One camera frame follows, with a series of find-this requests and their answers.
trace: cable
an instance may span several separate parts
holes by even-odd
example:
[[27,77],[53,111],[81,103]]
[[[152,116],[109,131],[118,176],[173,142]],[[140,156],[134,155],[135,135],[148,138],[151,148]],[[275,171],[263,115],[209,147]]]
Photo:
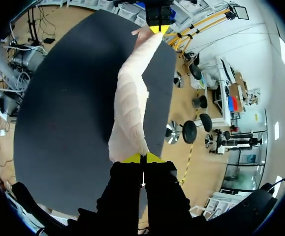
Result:
[[206,47],[202,48],[202,49],[198,52],[198,53],[200,53],[202,50],[206,49],[207,47],[210,47],[211,45],[215,44],[216,42],[218,42],[218,41],[220,41],[220,40],[222,40],[222,39],[225,39],[225,38],[230,37],[230,36],[232,36],[232,35],[235,35],[235,34],[237,34],[237,33],[243,32],[243,31],[245,31],[245,30],[249,30],[249,29],[251,29],[251,28],[253,28],[253,27],[256,27],[256,26],[259,26],[259,25],[263,25],[263,24],[265,24],[265,23],[258,23],[258,24],[255,24],[255,25],[253,25],[253,26],[250,26],[250,27],[247,27],[247,28],[245,28],[245,29],[239,30],[239,31],[237,31],[237,32],[235,32],[235,33],[229,34],[229,35],[227,35],[227,36],[225,36],[225,37],[216,39],[216,40],[214,40],[214,41],[212,41],[212,42],[210,42],[210,43],[205,43],[205,44],[203,44],[203,45],[201,45],[201,46],[197,46],[197,47],[195,47],[195,48],[188,49],[187,52],[188,52],[188,51],[191,51],[191,50],[193,50],[193,49],[200,48],[200,47],[202,47],[202,46],[207,45]]
[[36,235],[40,235],[42,232],[45,231],[45,228],[40,228],[37,232],[36,232]]
[[279,180],[278,182],[275,182],[273,185],[271,185],[270,189],[268,189],[267,193],[269,193],[269,191],[270,191],[271,189],[273,189],[278,183],[281,183],[281,182],[284,182],[284,181],[285,181],[285,178]]
[[34,50],[35,48],[41,48],[44,51],[44,53],[47,54],[45,49],[41,46],[35,46],[31,48],[17,48],[17,47],[12,47],[12,46],[4,46],[3,48],[12,48],[12,49],[20,50],[20,51],[30,51],[30,50]]
[[13,158],[11,160],[7,160],[5,161],[5,163],[3,165],[0,165],[1,168],[5,167],[9,162],[12,162]]
[[28,75],[28,73],[26,73],[25,71],[22,71],[22,72],[19,74],[18,80],[17,80],[17,83],[16,83],[17,89],[19,89],[19,82],[20,82],[20,79],[21,79],[21,76],[22,76],[22,75],[26,75],[27,78],[28,78],[28,80],[31,81],[31,78],[30,78],[30,76]]
[[[44,14],[44,9],[43,9],[43,6],[42,6],[42,5],[38,5],[38,10],[39,10],[39,17],[40,17],[40,19],[39,19],[39,25],[38,25],[38,31],[39,31],[39,29],[41,28],[42,31],[43,31],[43,34],[46,34],[46,35],[48,35],[48,36],[52,36],[53,39],[56,39],[56,26],[55,26],[53,23],[51,23],[51,22],[46,18],[45,14]],[[54,33],[53,33],[53,34],[50,34],[50,33],[45,32],[45,30],[44,30],[43,27],[41,26],[41,22],[43,22],[43,23],[45,24],[45,27],[47,28],[47,24],[46,24],[45,20],[46,20],[46,22],[48,22],[50,25],[52,25],[52,26],[54,27]]]
[[1,89],[1,88],[0,88],[0,91],[4,91],[4,92],[16,92],[16,93],[18,93],[18,92],[23,92],[23,91],[25,91],[25,90],[26,90],[26,89],[12,90],[12,89],[5,89],[5,88]]
[[11,23],[9,23],[9,27],[10,27],[10,30],[11,30],[12,38],[13,38],[13,40],[16,42],[16,39],[15,39],[15,36],[14,36],[13,30],[12,30]]

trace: white cloth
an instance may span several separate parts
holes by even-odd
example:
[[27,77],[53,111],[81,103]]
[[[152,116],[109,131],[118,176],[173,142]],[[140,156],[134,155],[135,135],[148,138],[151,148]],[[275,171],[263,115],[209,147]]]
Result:
[[114,126],[110,136],[109,158],[124,161],[132,155],[147,154],[143,119],[149,92],[142,74],[162,42],[162,33],[138,45],[118,73],[114,101]]

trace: storage bin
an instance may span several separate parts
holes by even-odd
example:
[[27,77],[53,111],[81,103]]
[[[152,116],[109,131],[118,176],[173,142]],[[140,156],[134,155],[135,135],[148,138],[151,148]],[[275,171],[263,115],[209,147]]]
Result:
[[72,3],[84,3],[84,0],[70,0]]
[[98,0],[84,0],[85,5],[97,6]]
[[137,19],[134,21],[137,25],[144,27],[147,24],[146,12],[142,11],[137,15]]
[[111,11],[114,7],[113,2],[107,0],[98,0],[97,6],[99,9],[103,9],[105,11]]
[[131,4],[123,4],[119,7],[118,15],[126,18],[127,20],[134,21],[139,12],[140,8]]

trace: gray mat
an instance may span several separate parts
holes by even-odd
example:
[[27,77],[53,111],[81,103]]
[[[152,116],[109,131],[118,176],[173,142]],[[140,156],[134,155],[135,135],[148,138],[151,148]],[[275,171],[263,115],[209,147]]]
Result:
[[[33,75],[14,137],[16,178],[48,208],[96,211],[112,165],[117,74],[133,50],[138,26],[98,11],[72,28]],[[160,156],[176,54],[164,42],[143,79],[150,92],[144,119],[149,149]]]

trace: yellow tripod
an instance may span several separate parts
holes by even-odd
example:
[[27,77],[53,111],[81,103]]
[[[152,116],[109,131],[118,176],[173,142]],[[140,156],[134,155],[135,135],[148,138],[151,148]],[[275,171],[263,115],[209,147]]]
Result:
[[214,25],[216,25],[218,23],[227,20],[227,17],[224,16],[224,17],[222,17],[222,18],[220,18],[220,19],[218,19],[218,20],[208,24],[207,26],[205,26],[205,27],[203,27],[201,29],[198,29],[196,32],[194,32],[192,34],[187,34],[190,30],[192,30],[193,28],[195,28],[198,25],[201,25],[201,24],[203,24],[203,23],[205,23],[205,22],[207,22],[207,21],[209,21],[209,20],[211,20],[211,19],[213,19],[215,17],[218,17],[218,16],[220,16],[222,14],[225,14],[227,12],[230,12],[230,11],[231,11],[230,8],[227,8],[225,10],[219,11],[219,12],[217,12],[217,13],[215,13],[215,14],[213,14],[213,15],[211,15],[211,16],[209,16],[209,17],[207,17],[207,18],[205,18],[205,19],[203,19],[203,20],[201,20],[199,22],[197,22],[196,24],[191,25],[189,28],[185,29],[181,33],[165,34],[165,36],[175,36],[168,42],[168,45],[170,45],[175,51],[177,51],[179,49],[180,45],[182,43],[184,43],[186,40],[188,40],[187,44],[185,45],[185,47],[184,47],[184,49],[182,51],[182,54],[183,54],[186,51],[187,47],[189,46],[190,42],[192,41],[194,35],[199,34],[199,33],[209,29],[210,27],[212,27],[212,26],[214,26]]

